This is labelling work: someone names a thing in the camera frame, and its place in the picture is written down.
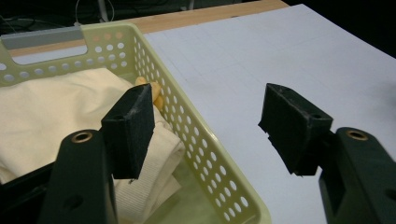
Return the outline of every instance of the yellow plastic basket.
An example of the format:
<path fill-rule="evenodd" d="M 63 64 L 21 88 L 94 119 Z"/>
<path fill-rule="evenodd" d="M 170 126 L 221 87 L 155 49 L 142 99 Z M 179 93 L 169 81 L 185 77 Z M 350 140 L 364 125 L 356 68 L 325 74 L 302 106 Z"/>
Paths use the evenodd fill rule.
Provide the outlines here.
<path fill-rule="evenodd" d="M 73 34 L 78 33 L 87 47 L 83 54 L 29 64 L 15 63 L 11 57 L 10 52 L 20 47 L 46 42 L 56 48 L 77 41 Z M 0 39 L 0 88 L 98 67 L 106 67 L 131 82 L 142 76 L 160 83 L 163 117 L 187 148 L 185 160 L 174 172 L 182 189 L 147 223 L 271 222 L 260 196 L 135 25 L 116 21 Z"/>

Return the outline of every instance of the basket hole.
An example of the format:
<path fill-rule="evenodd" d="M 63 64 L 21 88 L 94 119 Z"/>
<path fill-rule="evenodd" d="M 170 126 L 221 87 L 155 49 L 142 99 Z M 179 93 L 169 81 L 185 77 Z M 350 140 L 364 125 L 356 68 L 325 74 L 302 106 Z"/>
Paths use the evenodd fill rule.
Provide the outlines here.
<path fill-rule="evenodd" d="M 196 135 L 199 135 L 199 130 L 197 129 L 197 127 L 194 127 L 194 133 L 195 133 Z"/>
<path fill-rule="evenodd" d="M 49 67 L 49 71 L 52 72 L 52 73 L 56 72 L 56 67 L 55 66 L 50 66 Z"/>
<path fill-rule="evenodd" d="M 209 190 L 209 193 L 213 194 L 213 189 L 210 186 L 207 186 L 207 190 Z"/>
<path fill-rule="evenodd" d="M 119 49 L 123 49 L 125 47 L 125 45 L 123 44 L 123 43 L 119 43 L 118 45 L 117 45 L 117 48 L 119 48 Z"/>
<path fill-rule="evenodd" d="M 87 59 L 87 64 L 88 65 L 93 65 L 93 59 Z"/>
<path fill-rule="evenodd" d="M 195 159 L 198 161 L 198 163 L 201 163 L 201 158 L 198 155 L 195 156 Z"/>
<path fill-rule="evenodd" d="M 194 136 L 191 137 L 191 141 L 192 141 L 193 144 L 197 144 L 197 140 L 195 140 Z"/>
<path fill-rule="evenodd" d="M 219 182 L 221 182 L 221 177 L 220 177 L 220 175 L 219 175 L 218 173 L 215 174 L 215 177 L 216 177 L 216 179 L 217 179 Z"/>
<path fill-rule="evenodd" d="M 226 194 L 228 197 L 231 197 L 231 192 L 230 192 L 229 189 L 224 188 L 224 192 L 225 192 L 225 194 Z"/>
<path fill-rule="evenodd" d="M 198 148 L 198 151 L 199 151 L 199 154 L 201 156 L 204 156 L 205 153 L 204 153 L 204 150 L 201 147 Z"/>
<path fill-rule="evenodd" d="M 224 166 L 220 166 L 220 171 L 221 171 L 221 173 L 223 174 L 223 175 L 227 175 L 227 171 L 226 171 L 226 169 L 224 168 Z"/>
<path fill-rule="evenodd" d="M 241 203 L 245 207 L 248 207 L 248 200 L 244 196 L 241 197 Z"/>
<path fill-rule="evenodd" d="M 75 67 L 81 67 L 82 66 L 82 62 L 80 61 L 75 61 Z"/>
<path fill-rule="evenodd" d="M 217 198 L 217 199 L 215 199 L 215 201 L 216 201 L 216 204 L 218 205 L 218 207 L 221 207 L 221 202 L 220 202 L 220 200 Z"/>
<path fill-rule="evenodd" d="M 225 196 L 224 196 L 224 194 L 220 194 L 220 198 L 221 198 L 221 200 L 225 203 Z"/>
<path fill-rule="evenodd" d="M 0 63 L 0 71 L 5 71 L 7 69 L 7 66 L 3 63 Z"/>
<path fill-rule="evenodd" d="M 15 77 L 10 74 L 6 74 L 6 75 L 4 75 L 4 80 L 7 82 L 11 82 L 11 81 L 15 80 Z"/>
<path fill-rule="evenodd" d="M 203 145 L 204 147 L 207 147 L 207 142 L 206 142 L 205 139 L 202 139 L 202 145 Z"/>
<path fill-rule="evenodd" d="M 218 184 L 216 184 L 215 180 L 211 180 L 210 182 L 212 183 L 213 188 L 217 188 L 218 187 Z"/>
<path fill-rule="evenodd" d="M 237 212 L 242 212 L 242 208 L 241 205 L 239 205 L 239 203 L 234 203 L 233 206 L 235 207 L 235 210 Z"/>
<path fill-rule="evenodd" d="M 113 50 L 114 47 L 113 47 L 112 45 L 107 45 L 107 46 L 106 46 L 106 49 L 107 49 L 107 50 Z"/>
<path fill-rule="evenodd" d="M 209 167 L 209 169 L 212 169 L 212 162 L 211 161 L 206 161 L 207 167 Z"/>
<path fill-rule="evenodd" d="M 209 172 L 207 171 L 206 167 L 204 167 L 204 174 L 209 175 Z"/>
<path fill-rule="evenodd" d="M 108 55 L 108 59 L 109 59 L 110 61 L 114 61 L 114 60 L 116 60 L 116 55 L 110 54 L 110 55 Z"/>
<path fill-rule="evenodd" d="M 102 52 L 102 48 L 99 47 L 99 46 L 95 47 L 95 52 L 96 52 L 96 53 Z"/>
<path fill-rule="evenodd" d="M 224 213 L 224 217 L 225 217 L 225 219 L 227 220 L 227 221 L 230 221 L 230 216 L 228 216 L 228 214 L 225 212 Z"/>
<path fill-rule="evenodd" d="M 41 68 L 37 68 L 37 69 L 35 70 L 35 74 L 38 75 L 38 76 L 41 76 L 41 75 L 44 74 L 44 71 L 43 71 L 43 69 L 41 69 Z"/>
<path fill-rule="evenodd" d="M 232 217 L 235 217 L 235 211 L 234 211 L 232 208 L 229 208 L 229 209 L 228 209 L 228 212 L 230 213 L 230 215 L 231 215 Z"/>
<path fill-rule="evenodd" d="M 213 161 L 216 161 L 218 159 L 218 157 L 216 156 L 216 154 L 214 152 L 210 153 L 210 157 L 212 157 Z"/>
<path fill-rule="evenodd" d="M 30 75 L 28 72 L 20 72 L 20 77 L 28 78 Z"/>
<path fill-rule="evenodd" d="M 62 69 L 63 70 L 68 70 L 70 68 L 70 65 L 68 63 L 63 63 L 62 64 Z"/>
<path fill-rule="evenodd" d="M 230 186 L 233 190 L 237 190 L 236 184 L 232 180 L 230 180 Z"/>

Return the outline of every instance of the basket handle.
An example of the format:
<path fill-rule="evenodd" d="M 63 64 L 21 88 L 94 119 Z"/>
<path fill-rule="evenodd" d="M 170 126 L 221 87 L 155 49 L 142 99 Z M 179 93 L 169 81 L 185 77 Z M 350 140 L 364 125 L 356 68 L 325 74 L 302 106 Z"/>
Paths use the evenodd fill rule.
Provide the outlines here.
<path fill-rule="evenodd" d="M 2 35 L 0 38 L 6 49 L 12 50 L 80 40 L 84 39 L 84 36 L 79 26 L 72 26 L 44 31 Z"/>

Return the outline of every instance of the folded towel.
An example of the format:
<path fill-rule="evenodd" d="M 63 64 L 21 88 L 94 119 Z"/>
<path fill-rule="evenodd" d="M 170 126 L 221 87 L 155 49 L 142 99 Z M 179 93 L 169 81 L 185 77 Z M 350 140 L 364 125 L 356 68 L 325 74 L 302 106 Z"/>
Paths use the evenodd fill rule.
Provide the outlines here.
<path fill-rule="evenodd" d="M 56 159 L 61 141 L 101 119 L 133 85 L 105 68 L 0 88 L 0 181 Z M 184 146 L 154 107 L 155 129 L 139 179 L 115 181 L 119 217 L 142 222 L 179 185 L 172 177 Z"/>

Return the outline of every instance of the perforated basket wall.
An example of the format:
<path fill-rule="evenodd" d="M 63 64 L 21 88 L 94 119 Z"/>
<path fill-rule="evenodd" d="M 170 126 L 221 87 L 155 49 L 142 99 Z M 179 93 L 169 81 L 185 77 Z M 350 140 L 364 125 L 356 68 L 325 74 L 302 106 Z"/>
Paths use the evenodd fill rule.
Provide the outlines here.
<path fill-rule="evenodd" d="M 184 142 L 187 149 L 185 162 L 189 167 L 186 168 L 187 175 L 194 177 L 195 184 L 201 191 L 188 194 L 201 193 L 208 199 L 208 206 L 203 206 L 218 217 L 212 223 L 270 223 L 268 210 L 259 195 L 138 29 L 131 23 L 110 22 L 81 26 L 81 31 L 88 48 L 87 53 L 42 63 L 16 64 L 0 42 L 0 87 L 103 66 L 131 82 L 137 76 L 142 76 L 148 81 L 160 83 L 163 87 L 163 117 Z M 177 202 L 165 203 L 163 206 L 175 204 Z M 202 223 L 200 217 L 203 214 L 191 212 L 189 207 L 184 206 L 178 206 L 177 209 L 181 209 L 175 212 L 178 216 L 189 214 L 184 223 Z M 157 223 L 165 223 L 169 219 L 155 220 Z"/>

